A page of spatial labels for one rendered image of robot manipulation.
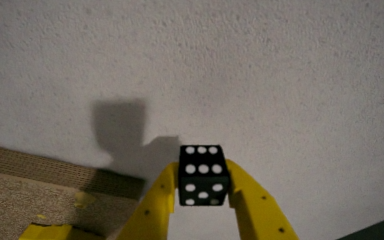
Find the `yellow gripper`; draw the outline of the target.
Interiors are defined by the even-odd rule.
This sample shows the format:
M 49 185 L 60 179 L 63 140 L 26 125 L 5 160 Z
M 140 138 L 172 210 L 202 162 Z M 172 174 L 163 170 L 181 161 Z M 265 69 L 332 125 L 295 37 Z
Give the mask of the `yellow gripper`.
M 229 208 L 235 209 L 240 240 L 300 240 L 274 197 L 241 166 L 225 160 Z M 179 162 L 165 167 L 115 240 L 168 239 L 178 168 Z

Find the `black die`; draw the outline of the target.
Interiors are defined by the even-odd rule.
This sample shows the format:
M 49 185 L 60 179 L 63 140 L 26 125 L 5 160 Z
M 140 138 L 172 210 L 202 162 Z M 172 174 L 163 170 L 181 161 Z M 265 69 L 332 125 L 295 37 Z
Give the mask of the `black die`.
M 181 206 L 222 206 L 230 179 L 220 145 L 180 146 L 178 194 Z

